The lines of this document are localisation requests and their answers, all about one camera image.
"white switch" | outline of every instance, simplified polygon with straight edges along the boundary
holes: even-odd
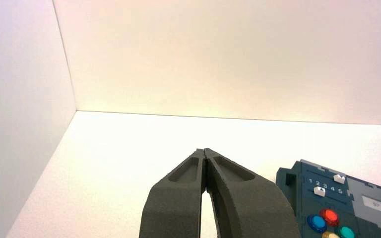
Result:
[[[326,190],[323,187],[317,186],[313,189],[313,192],[318,196],[325,197]]]
[[[334,175],[334,181],[344,184],[345,183],[345,176],[344,175]]]

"white floor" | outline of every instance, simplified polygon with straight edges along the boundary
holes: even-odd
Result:
[[[306,159],[381,185],[381,125],[77,112],[8,237],[136,238],[150,188],[205,147],[272,181]]]

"white enclosure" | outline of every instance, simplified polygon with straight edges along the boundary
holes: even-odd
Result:
[[[306,159],[381,184],[381,125],[77,112],[8,237],[137,238],[150,188],[204,147],[271,181]]]
[[[74,113],[52,1],[0,1],[0,238]]]
[[[136,237],[203,147],[381,185],[381,1],[0,1],[0,238]]]
[[[77,108],[381,124],[381,0],[55,0]]]

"round button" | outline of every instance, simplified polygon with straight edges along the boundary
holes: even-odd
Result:
[[[354,231],[350,229],[349,227],[341,227],[339,229],[339,235],[341,238],[355,238],[356,235],[354,234]]]
[[[320,216],[323,217],[326,221],[326,223],[332,227],[336,227],[339,224],[338,215],[336,212],[332,211],[331,209],[322,209],[319,212]]]
[[[321,216],[310,215],[307,218],[307,222],[309,227],[317,233],[323,233],[324,231],[326,231],[326,223]]]
[[[322,234],[322,238],[340,238],[340,237],[335,233],[325,232]]]

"yellow button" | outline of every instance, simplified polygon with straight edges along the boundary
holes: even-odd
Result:
[[[322,234],[322,238],[339,238],[339,236],[332,232],[325,232]]]

